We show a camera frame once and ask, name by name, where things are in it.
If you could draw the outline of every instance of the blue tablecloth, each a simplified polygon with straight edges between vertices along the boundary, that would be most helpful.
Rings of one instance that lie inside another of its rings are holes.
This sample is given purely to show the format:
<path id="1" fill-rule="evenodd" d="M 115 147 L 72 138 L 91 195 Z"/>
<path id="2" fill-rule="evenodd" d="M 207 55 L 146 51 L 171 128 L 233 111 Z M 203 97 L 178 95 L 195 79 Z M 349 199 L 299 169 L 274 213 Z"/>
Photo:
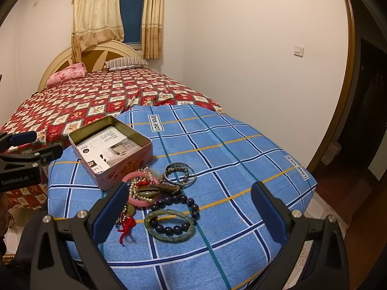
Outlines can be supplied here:
<path id="1" fill-rule="evenodd" d="M 150 114 L 160 117 L 163 131 L 152 132 Z M 198 178 L 185 193 L 201 207 L 201 219 L 194 236 L 178 244 L 154 239 L 138 223 L 122 247 L 113 228 L 99 246 L 113 271 L 128 289 L 245 287 L 280 250 L 251 201 L 251 185 L 264 181 L 291 210 L 305 211 L 316 186 L 310 173 L 302 177 L 288 154 L 251 126 L 202 107 L 135 106 L 117 118 L 152 140 L 151 169 L 161 174 L 176 161 L 193 167 Z M 48 208 L 55 217 L 74 217 L 105 195 L 79 163 L 70 147 L 50 165 Z M 134 218 L 147 212 L 138 209 Z M 70 251 L 80 260 L 73 244 Z"/>

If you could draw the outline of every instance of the metal screw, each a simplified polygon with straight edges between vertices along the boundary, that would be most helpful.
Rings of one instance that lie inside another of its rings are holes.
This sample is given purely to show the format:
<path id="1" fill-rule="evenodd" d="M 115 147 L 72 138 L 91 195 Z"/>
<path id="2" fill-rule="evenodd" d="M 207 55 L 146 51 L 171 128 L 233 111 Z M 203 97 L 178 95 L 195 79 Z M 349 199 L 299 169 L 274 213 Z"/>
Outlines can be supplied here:
<path id="1" fill-rule="evenodd" d="M 83 219 L 83 218 L 86 218 L 87 215 L 88 215 L 87 210 L 81 210 L 78 212 L 77 217 Z"/>
<path id="2" fill-rule="evenodd" d="M 292 210 L 291 214 L 294 218 L 301 218 L 302 216 L 302 212 L 300 212 L 298 209 Z"/>
<path id="3" fill-rule="evenodd" d="M 337 218 L 334 215 L 328 215 L 329 222 L 336 222 Z"/>
<path id="4" fill-rule="evenodd" d="M 50 216 L 50 215 L 46 215 L 46 216 L 43 217 L 43 222 L 44 222 L 45 224 L 47 224 L 47 223 L 50 222 L 50 221 L 51 221 L 51 216 Z"/>

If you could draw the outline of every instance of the wooden headboard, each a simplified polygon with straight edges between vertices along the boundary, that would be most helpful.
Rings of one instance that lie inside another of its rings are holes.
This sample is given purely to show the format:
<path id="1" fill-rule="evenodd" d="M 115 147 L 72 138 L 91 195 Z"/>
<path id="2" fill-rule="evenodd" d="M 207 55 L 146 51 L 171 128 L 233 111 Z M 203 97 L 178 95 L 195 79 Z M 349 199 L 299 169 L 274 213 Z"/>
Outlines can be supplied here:
<path id="1" fill-rule="evenodd" d="M 46 87 L 46 83 L 50 75 L 73 64 L 71 53 L 70 47 L 64 50 L 55 58 L 54 61 L 52 61 L 40 80 L 39 87 L 37 88 L 38 92 L 41 92 Z M 89 73 L 101 71 L 105 61 L 121 57 L 142 58 L 136 50 L 115 40 L 103 42 L 99 45 L 87 48 L 84 52 L 82 52 L 82 62 L 86 65 L 86 69 Z"/>

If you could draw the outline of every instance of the bed sheet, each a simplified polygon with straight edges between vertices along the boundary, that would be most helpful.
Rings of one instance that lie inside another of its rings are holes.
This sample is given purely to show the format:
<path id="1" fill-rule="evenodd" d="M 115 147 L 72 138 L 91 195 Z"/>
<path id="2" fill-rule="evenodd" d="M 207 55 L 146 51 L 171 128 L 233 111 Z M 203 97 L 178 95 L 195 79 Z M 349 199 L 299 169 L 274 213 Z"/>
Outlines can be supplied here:
<path id="1" fill-rule="evenodd" d="M 54 143 L 66 148 L 70 132 L 106 115 L 118 115 L 133 105 L 171 104 L 196 104 L 222 112 L 212 99 L 150 69 L 98 71 L 32 95 L 0 131 L 37 132 L 34 143 L 11 147 L 8 152 L 31 153 Z M 40 208 L 46 201 L 45 177 L 40 185 L 10 191 L 9 208 Z"/>
<path id="2" fill-rule="evenodd" d="M 150 114 L 159 116 L 163 131 L 152 132 Z M 193 167 L 198 178 L 184 191 L 201 209 L 194 236 L 178 244 L 147 233 L 142 223 L 147 209 L 137 209 L 137 224 L 125 247 L 113 228 L 99 249 L 119 279 L 138 290 L 245 287 L 280 250 L 251 201 L 251 185 L 261 180 L 289 209 L 305 211 L 315 179 L 303 168 L 302 176 L 287 159 L 289 154 L 254 128 L 208 109 L 135 106 L 117 118 L 152 140 L 155 158 L 149 166 L 157 173 L 170 162 Z M 49 176 L 48 209 L 54 217 L 74 217 L 106 195 L 72 148 L 51 163 Z M 171 208 L 187 211 L 183 204 Z M 80 261 L 73 244 L 70 251 Z"/>

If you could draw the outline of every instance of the curtain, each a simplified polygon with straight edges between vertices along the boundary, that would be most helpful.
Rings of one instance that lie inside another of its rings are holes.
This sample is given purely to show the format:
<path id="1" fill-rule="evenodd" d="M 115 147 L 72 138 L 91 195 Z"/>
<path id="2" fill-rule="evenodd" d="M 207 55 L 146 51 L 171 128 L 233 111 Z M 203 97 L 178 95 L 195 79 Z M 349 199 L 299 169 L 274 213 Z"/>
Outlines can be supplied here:
<path id="1" fill-rule="evenodd" d="M 73 0 L 73 4 L 73 63 L 82 61 L 81 53 L 88 47 L 107 40 L 123 41 L 119 0 Z"/>
<path id="2" fill-rule="evenodd" d="M 163 56 L 164 0 L 144 0 L 141 45 L 146 59 Z"/>

